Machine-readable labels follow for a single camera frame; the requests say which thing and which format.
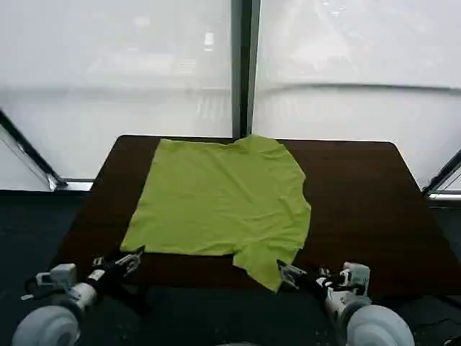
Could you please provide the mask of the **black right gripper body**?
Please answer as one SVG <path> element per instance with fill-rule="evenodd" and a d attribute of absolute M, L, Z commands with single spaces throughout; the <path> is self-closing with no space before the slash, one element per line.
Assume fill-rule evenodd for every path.
<path fill-rule="evenodd" d="M 303 271 L 300 277 L 300 291 L 311 294 L 317 300 L 325 300 L 328 289 L 324 287 L 323 281 L 329 281 L 330 277 L 331 271 L 328 268 Z"/>

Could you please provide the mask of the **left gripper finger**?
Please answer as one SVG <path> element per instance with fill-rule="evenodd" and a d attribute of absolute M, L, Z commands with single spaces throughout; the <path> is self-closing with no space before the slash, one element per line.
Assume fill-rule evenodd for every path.
<path fill-rule="evenodd" d="M 140 257 L 139 256 L 126 256 L 123 258 L 122 266 L 125 268 L 123 276 L 126 277 L 130 273 L 137 270 L 138 266 L 140 265 Z"/>
<path fill-rule="evenodd" d="M 138 247 L 133 253 L 129 253 L 129 254 L 125 255 L 124 257 L 126 257 L 126 256 L 139 256 L 141 258 L 142 254 L 144 253 L 144 250 L 145 250 L 144 246 Z M 119 266 L 122 266 L 122 261 L 123 261 L 124 257 L 116 260 L 115 264 L 119 265 Z"/>

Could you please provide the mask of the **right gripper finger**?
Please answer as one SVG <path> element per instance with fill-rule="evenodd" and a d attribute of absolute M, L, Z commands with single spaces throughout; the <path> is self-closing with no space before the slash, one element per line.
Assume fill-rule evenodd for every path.
<path fill-rule="evenodd" d="M 281 272 L 282 282 L 290 286 L 291 288 L 298 290 L 299 286 L 299 279 L 301 278 L 301 274 L 298 272 Z"/>
<path fill-rule="evenodd" d="M 281 276 L 302 276 L 307 274 L 306 271 L 293 265 L 289 265 L 280 259 L 277 260 L 277 266 Z"/>

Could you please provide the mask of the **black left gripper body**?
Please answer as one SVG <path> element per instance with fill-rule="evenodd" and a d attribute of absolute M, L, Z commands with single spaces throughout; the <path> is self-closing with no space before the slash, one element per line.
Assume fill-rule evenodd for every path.
<path fill-rule="evenodd" d="M 116 264 L 116 260 L 97 257 L 92 262 L 91 273 L 86 282 L 94 288 L 108 288 L 122 282 L 125 268 Z"/>

